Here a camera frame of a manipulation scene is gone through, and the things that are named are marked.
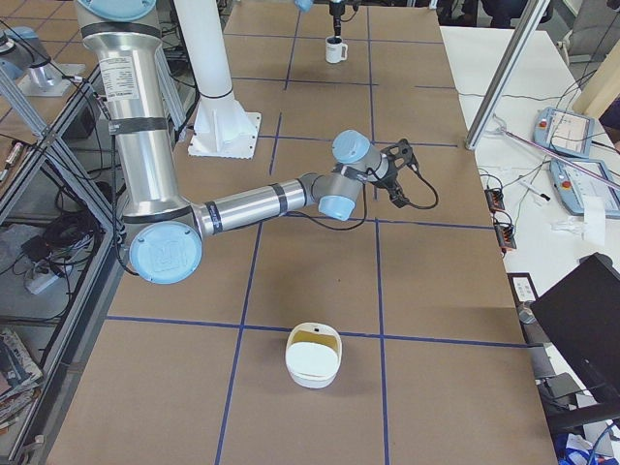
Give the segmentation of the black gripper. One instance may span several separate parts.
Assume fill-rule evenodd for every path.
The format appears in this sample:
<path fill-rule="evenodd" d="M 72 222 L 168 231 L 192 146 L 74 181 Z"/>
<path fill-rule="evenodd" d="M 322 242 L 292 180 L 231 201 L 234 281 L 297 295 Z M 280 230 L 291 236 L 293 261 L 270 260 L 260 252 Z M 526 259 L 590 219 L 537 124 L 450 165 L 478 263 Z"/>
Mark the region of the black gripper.
<path fill-rule="evenodd" d="M 378 189 L 384 189 L 388 191 L 389 200 L 397 208 L 403 208 L 410 205 L 410 200 L 406 197 L 401 190 L 401 186 L 397 180 L 398 171 L 387 171 L 386 174 L 378 178 L 374 182 L 374 186 Z"/>
<path fill-rule="evenodd" d="M 346 0 L 330 0 L 329 1 L 329 12 L 331 14 L 344 14 L 346 9 Z M 340 38 L 341 37 L 341 15 L 334 15 L 332 17 L 332 25 L 333 25 L 333 37 Z"/>

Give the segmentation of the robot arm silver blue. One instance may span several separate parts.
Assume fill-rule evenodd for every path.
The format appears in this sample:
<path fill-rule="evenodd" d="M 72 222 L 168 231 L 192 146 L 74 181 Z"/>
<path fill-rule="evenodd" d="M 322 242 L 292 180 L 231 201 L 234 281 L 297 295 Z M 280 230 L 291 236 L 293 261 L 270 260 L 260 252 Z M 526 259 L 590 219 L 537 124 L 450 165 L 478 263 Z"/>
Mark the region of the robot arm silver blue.
<path fill-rule="evenodd" d="M 178 1 L 174 7 L 199 93 L 190 154 L 251 158 L 261 117 L 246 111 L 234 96 L 216 4 Z M 202 204 L 187 200 L 178 190 L 169 113 L 158 78 L 162 39 L 155 3 L 79 1 L 76 10 L 84 45 L 99 62 L 109 132 L 129 194 L 123 212 L 131 236 L 129 261 L 142 279 L 155 284 L 182 281 L 199 266 L 207 236 L 307 205 L 345 221 L 366 184 L 387 190 L 395 205 L 406 205 L 397 175 L 412 161 L 411 147 L 400 141 L 381 150 L 354 130 L 334 139 L 335 166 L 328 174 L 307 173 Z"/>
<path fill-rule="evenodd" d="M 333 36 L 340 38 L 342 36 L 342 20 L 346 10 L 345 0 L 329 0 L 328 12 L 332 19 Z M 315 4 L 314 0 L 294 0 L 295 6 L 303 13 L 310 11 Z"/>

